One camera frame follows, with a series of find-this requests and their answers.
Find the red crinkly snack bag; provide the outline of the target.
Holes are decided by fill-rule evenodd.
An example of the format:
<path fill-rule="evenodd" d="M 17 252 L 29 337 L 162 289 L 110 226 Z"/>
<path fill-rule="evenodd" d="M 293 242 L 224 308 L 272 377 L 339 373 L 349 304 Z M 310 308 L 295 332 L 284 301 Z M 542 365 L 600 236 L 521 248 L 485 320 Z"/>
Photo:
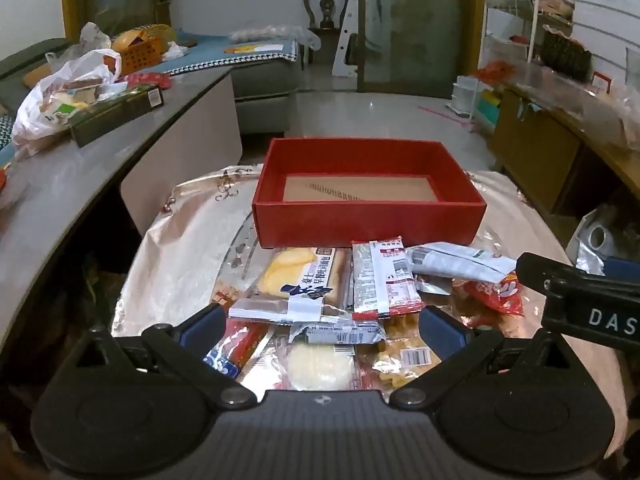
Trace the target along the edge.
<path fill-rule="evenodd" d="M 501 314 L 524 314 L 522 288 L 514 271 L 499 283 L 463 281 L 457 290 Z"/>

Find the white barcode snack bag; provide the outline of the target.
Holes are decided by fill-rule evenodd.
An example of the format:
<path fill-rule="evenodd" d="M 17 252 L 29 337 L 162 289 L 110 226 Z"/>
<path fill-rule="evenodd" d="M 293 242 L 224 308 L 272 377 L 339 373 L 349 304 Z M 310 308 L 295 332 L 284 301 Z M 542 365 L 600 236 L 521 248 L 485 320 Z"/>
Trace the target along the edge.
<path fill-rule="evenodd" d="M 407 249 L 414 274 L 485 283 L 499 283 L 516 268 L 516 261 L 488 250 L 446 242 Z"/>

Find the red white spicy strip packet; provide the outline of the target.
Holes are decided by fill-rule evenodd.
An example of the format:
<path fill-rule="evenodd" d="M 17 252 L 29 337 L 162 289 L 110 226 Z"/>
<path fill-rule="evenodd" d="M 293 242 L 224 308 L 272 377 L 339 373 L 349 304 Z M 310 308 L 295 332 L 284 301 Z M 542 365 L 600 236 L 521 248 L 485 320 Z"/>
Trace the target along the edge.
<path fill-rule="evenodd" d="M 409 259 L 400 236 L 352 245 L 354 313 L 357 321 L 374 321 L 420 312 Z"/>

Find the white round cake packet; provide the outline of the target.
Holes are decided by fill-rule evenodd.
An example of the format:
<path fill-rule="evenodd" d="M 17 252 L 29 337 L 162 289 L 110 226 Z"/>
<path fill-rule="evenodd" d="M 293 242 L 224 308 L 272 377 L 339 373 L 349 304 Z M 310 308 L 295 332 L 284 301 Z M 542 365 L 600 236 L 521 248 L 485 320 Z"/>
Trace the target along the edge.
<path fill-rule="evenodd" d="M 274 332 L 261 342 L 240 376 L 242 386 L 262 396 L 268 390 L 349 391 L 359 388 L 352 347 L 288 341 Z"/>

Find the yellow bread snack packet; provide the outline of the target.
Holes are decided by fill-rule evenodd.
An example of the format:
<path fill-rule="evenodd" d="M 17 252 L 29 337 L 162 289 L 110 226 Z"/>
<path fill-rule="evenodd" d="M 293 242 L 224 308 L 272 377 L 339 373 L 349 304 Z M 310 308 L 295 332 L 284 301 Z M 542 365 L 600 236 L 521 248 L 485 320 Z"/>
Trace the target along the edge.
<path fill-rule="evenodd" d="M 276 325 L 337 323 L 347 307 L 352 252 L 345 248 L 285 248 L 247 292 L 232 304 L 230 318 Z"/>

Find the red blue cartoon snack bag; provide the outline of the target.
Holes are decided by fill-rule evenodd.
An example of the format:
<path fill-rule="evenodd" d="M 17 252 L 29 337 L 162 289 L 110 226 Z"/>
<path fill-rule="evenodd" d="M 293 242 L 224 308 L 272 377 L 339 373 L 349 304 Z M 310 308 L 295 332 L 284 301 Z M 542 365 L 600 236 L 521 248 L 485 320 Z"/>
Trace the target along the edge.
<path fill-rule="evenodd" d="M 226 377 L 238 378 L 266 336 L 268 328 L 265 323 L 232 318 L 227 322 L 224 336 L 207 352 L 203 361 Z"/>

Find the clear waffle cookie packet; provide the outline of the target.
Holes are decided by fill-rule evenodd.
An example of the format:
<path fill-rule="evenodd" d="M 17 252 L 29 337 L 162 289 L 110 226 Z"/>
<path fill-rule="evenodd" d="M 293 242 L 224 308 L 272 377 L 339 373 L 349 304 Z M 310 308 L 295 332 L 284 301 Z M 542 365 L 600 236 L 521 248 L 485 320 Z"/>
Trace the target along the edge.
<path fill-rule="evenodd" d="M 416 313 L 389 318 L 383 328 L 384 340 L 357 348 L 361 388 L 390 394 L 442 362 L 421 338 Z"/>

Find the silver foil bag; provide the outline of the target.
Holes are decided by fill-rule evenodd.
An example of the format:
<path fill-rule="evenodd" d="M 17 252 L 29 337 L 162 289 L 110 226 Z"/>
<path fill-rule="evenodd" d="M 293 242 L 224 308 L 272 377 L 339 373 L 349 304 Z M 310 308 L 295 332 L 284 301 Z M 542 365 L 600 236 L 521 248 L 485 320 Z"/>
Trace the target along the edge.
<path fill-rule="evenodd" d="M 616 256 L 618 251 L 612 231 L 616 214 L 615 207 L 603 205 L 579 221 L 566 246 L 568 258 L 578 270 L 604 275 L 605 260 Z"/>

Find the floral silver tablecloth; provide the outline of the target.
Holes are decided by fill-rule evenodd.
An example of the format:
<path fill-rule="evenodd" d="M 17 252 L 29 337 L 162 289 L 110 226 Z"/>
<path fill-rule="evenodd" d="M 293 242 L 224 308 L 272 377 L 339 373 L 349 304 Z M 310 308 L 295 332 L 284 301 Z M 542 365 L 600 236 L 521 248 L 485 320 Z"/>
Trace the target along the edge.
<path fill-rule="evenodd" d="M 215 282 L 224 257 L 243 222 L 250 216 L 258 166 L 231 166 L 204 177 L 177 185 L 165 208 L 146 231 L 134 257 L 125 285 L 120 292 L 114 336 L 134 336 L 154 323 L 177 325 L 206 307 L 215 295 Z M 487 209 L 472 246 L 503 252 L 517 257 L 534 252 L 553 260 L 570 263 L 540 214 L 525 203 L 524 195 L 514 183 L 495 171 L 468 173 L 483 196 Z M 509 337 L 533 337 L 540 327 L 544 297 L 523 289 L 524 315 L 480 314 L 480 306 L 464 298 L 446 310 L 463 323 L 480 321 L 497 326 Z M 622 370 L 616 351 L 566 338 L 582 360 L 615 417 L 615 432 L 608 452 L 610 456 L 627 439 L 630 380 Z M 281 389 L 282 382 L 271 364 L 273 359 L 250 361 L 240 375 L 243 386 L 262 400 L 266 390 Z"/>

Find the brown wooden cabinet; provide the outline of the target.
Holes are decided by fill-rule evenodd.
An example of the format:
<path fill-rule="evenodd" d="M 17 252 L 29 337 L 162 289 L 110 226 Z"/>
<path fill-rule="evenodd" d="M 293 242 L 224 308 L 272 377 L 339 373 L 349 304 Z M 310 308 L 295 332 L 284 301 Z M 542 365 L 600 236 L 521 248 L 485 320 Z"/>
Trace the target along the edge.
<path fill-rule="evenodd" d="M 638 228 L 639 155 L 589 139 L 577 119 L 513 84 L 503 89 L 489 148 L 563 245 L 602 205 L 617 209 L 624 228 Z"/>

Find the red cardboard box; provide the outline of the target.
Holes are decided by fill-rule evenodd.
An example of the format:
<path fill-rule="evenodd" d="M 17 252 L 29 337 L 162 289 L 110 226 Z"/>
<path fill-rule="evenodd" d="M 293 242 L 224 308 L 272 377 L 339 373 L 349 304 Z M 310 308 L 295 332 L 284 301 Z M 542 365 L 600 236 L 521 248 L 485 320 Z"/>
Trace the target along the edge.
<path fill-rule="evenodd" d="M 435 141 L 276 139 L 252 203 L 265 248 L 470 244 L 486 203 Z"/>

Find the grey curved counter table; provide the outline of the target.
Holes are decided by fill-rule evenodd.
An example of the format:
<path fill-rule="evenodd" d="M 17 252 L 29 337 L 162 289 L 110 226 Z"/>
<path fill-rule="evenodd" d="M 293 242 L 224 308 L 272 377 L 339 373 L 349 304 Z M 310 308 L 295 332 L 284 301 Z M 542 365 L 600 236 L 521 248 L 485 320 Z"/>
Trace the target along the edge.
<path fill-rule="evenodd" d="M 58 246 L 107 185 L 145 231 L 175 185 L 241 156 L 231 70 L 221 67 L 177 77 L 163 106 L 83 148 L 64 140 L 14 162 L 1 193 L 1 335 L 9 335 Z"/>

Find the dark green long box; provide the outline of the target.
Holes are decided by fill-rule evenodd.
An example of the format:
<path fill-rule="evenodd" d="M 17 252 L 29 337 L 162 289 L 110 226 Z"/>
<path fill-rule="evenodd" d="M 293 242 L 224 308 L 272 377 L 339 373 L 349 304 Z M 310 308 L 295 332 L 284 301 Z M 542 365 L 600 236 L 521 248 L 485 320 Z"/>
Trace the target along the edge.
<path fill-rule="evenodd" d="M 138 84 L 117 96 L 96 102 L 68 120 L 68 130 L 78 148 L 164 105 L 162 89 Z"/>

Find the grey green sofa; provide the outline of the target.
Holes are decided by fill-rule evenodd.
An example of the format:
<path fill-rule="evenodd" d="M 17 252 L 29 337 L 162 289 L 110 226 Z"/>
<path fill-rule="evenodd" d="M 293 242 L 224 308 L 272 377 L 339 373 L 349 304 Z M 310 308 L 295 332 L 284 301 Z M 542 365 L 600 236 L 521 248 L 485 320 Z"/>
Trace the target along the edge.
<path fill-rule="evenodd" d="M 66 38 L 42 40 L 1 58 L 1 106 L 10 116 L 28 95 L 24 77 L 46 62 L 48 52 L 60 54 Z M 290 108 L 299 82 L 299 66 L 283 58 L 235 65 L 231 80 L 240 133 L 284 133 L 290 128 Z"/>

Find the red packet on counter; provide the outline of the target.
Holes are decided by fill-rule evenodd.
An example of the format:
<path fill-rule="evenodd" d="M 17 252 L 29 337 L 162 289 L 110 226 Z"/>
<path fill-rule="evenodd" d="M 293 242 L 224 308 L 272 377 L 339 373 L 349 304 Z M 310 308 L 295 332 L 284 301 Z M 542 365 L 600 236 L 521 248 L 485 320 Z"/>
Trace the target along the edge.
<path fill-rule="evenodd" d="M 126 81 L 129 88 L 138 86 L 139 84 L 149 84 L 162 90 L 171 88 L 171 79 L 167 74 L 161 73 L 133 73 L 122 77 L 122 81 Z"/>

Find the white plastic shopping bag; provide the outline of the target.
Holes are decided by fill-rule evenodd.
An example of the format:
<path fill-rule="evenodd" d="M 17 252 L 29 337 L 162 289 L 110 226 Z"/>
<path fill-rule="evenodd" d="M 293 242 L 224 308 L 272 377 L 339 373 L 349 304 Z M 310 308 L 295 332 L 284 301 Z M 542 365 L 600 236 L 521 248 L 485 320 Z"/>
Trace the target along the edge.
<path fill-rule="evenodd" d="M 98 49 L 66 62 L 37 82 L 16 113 L 11 133 L 14 158 L 32 157 L 51 145 L 67 129 L 70 118 L 89 106 L 75 94 L 85 88 L 114 84 L 121 73 L 120 54 Z"/>

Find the blue sofa cover cloth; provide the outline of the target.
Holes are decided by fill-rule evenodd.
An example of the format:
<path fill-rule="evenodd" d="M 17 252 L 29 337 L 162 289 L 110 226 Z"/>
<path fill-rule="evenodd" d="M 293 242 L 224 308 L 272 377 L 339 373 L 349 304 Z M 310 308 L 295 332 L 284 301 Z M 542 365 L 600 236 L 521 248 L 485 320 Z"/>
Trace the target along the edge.
<path fill-rule="evenodd" d="M 180 58 L 161 62 L 151 72 L 177 76 L 209 68 L 246 65 L 268 61 L 296 62 L 298 44 L 293 39 L 276 39 L 232 44 L 229 37 L 195 36 L 196 45 L 187 47 Z"/>

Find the orange plastic basket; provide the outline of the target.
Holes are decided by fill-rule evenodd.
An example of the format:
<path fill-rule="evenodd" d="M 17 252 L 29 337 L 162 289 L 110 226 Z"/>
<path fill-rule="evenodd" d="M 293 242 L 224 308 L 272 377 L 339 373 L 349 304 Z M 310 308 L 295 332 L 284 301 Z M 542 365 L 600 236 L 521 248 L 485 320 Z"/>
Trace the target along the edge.
<path fill-rule="evenodd" d="M 128 47 L 122 42 L 113 42 L 112 48 L 120 56 L 119 76 L 127 76 L 160 64 L 165 47 L 166 42 L 160 38 L 139 41 Z"/>

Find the white pegboard panel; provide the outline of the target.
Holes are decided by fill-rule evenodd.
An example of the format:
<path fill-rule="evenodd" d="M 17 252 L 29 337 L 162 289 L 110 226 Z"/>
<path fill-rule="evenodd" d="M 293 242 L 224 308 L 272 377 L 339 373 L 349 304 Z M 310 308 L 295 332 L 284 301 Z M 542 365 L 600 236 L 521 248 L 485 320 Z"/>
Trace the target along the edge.
<path fill-rule="evenodd" d="M 332 76 L 338 78 L 356 78 L 358 75 L 358 61 L 356 47 L 359 32 L 359 0 L 347 0 L 345 16 L 335 52 Z"/>

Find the dark wooden chair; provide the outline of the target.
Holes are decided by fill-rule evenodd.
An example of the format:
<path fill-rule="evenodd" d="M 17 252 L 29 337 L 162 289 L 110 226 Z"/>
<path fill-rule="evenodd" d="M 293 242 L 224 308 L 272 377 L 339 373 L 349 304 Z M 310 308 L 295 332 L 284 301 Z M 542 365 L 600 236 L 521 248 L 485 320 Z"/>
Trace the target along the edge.
<path fill-rule="evenodd" d="M 336 14 L 336 4 L 334 0 L 319 0 L 319 9 L 321 14 L 321 20 L 316 20 L 316 14 L 311 9 L 311 0 L 303 0 L 304 9 L 309 18 L 309 28 L 313 30 L 337 30 L 343 25 L 346 15 L 347 3 L 349 0 L 344 0 L 344 4 L 340 14 L 338 14 L 337 21 L 334 21 Z"/>

